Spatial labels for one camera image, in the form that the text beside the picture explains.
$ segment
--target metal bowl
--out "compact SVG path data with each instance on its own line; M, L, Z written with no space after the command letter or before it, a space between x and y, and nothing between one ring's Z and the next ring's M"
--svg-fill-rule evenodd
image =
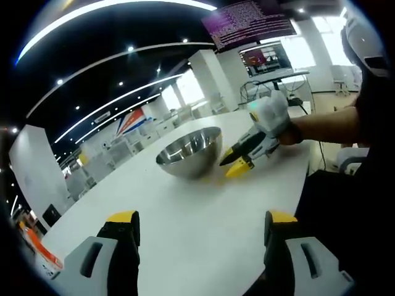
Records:
M222 149L221 129L202 128L172 142L156 157L167 173L195 179L210 170Z

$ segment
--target black ceiling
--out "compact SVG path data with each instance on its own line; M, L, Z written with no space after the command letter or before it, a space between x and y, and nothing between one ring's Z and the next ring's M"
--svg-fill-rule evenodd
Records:
M97 60L125 51L130 45L137 48L180 42L183 38L212 42L201 23L201 19L210 14L208 10L163 2L134 2L106 7L73 19L44 37L16 67L11 66L26 42L28 24L42 8L43 2L37 1L36 6L28 4L27 12L24 12L25 22L13 28L15 35L10 44L9 79L0 116L8 126L22 128L29 123L45 128L51 143L76 121L106 102L149 82L183 73L188 68L186 59L207 46L166 47L113 59L61 86L26 120L28 111L56 85L57 79L66 78ZM239 1L201 2L223 7ZM294 7L292 3L306 1L279 2L286 7ZM317 2L320 5L305 7L309 15L317 12L339 13L339 7L333 5L336 1ZM294 9L287 10L290 16L295 16L294 13ZM156 72L158 67L161 68L159 74ZM104 109L103 113L113 111L115 107L122 110L138 102L138 96L144 99L156 93L158 87L136 92ZM80 106L78 111L75 110L77 105ZM69 139L79 138L89 131L90 122L81 124L64 140L54 144L54 153L73 150L75 146Z

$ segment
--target white desk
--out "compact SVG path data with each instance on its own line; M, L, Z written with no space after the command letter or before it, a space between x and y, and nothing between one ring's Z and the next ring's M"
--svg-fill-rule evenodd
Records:
M302 110L291 107L290 114ZM180 136L219 126L223 151L252 125L246 111L185 123L124 163L80 199L45 235L63 259L107 217L138 210L141 220L138 290L152 295L240 296L264 270L265 212L294 213L309 162L309 143L279 147L238 179L215 166L211 178L184 181L161 170L156 155Z

